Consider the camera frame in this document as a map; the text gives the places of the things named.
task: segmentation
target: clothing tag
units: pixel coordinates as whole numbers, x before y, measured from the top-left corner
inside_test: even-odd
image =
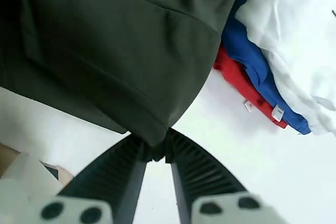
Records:
[[[247,108],[248,112],[251,112],[252,109],[253,109],[253,107],[254,107],[254,105],[253,105],[250,101],[248,101],[248,100],[246,100],[246,101],[244,102],[244,105],[245,105],[245,107]]]
[[[278,105],[276,105],[272,111],[272,117],[278,122],[280,122],[283,117],[283,113],[284,113],[283,109],[280,108]]]

